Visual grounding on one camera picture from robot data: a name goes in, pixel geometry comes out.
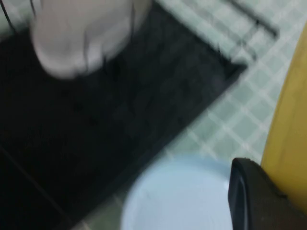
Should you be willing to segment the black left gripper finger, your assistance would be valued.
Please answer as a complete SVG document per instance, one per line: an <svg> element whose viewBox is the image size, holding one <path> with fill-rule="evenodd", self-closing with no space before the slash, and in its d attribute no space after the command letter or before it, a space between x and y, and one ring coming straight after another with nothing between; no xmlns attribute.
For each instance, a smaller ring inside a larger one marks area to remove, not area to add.
<svg viewBox="0 0 307 230"><path fill-rule="evenodd" d="M296 208L254 161L232 161L228 203L235 230L305 230L307 216Z"/></svg>

